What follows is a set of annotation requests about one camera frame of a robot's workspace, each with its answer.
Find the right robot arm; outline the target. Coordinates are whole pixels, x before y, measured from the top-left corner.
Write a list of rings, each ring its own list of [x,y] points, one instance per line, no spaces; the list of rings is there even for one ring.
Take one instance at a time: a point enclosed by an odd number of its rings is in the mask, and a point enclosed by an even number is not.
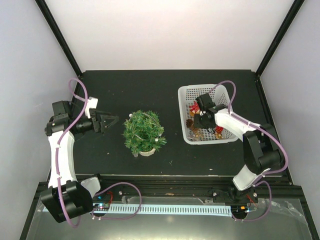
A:
[[[257,181],[276,165],[287,166],[288,156],[272,125],[252,123],[226,105],[216,105],[208,93],[200,95],[195,101],[200,110],[193,117],[196,128],[208,130],[222,127],[242,141],[244,166],[233,177],[233,185],[227,189],[230,200],[240,201],[246,195],[246,190],[256,186]]]

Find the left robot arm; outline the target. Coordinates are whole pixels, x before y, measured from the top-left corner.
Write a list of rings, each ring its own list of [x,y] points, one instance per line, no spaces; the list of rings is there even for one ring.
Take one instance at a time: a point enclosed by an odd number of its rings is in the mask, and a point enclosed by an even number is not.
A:
[[[44,129],[51,149],[51,173],[40,200],[58,223],[91,212],[93,198],[101,200],[108,192],[99,174],[79,182],[74,167],[75,135],[104,134],[119,121],[118,116],[97,110],[97,104],[98,100],[90,97],[79,117],[73,115],[70,101],[52,104],[53,116]]]

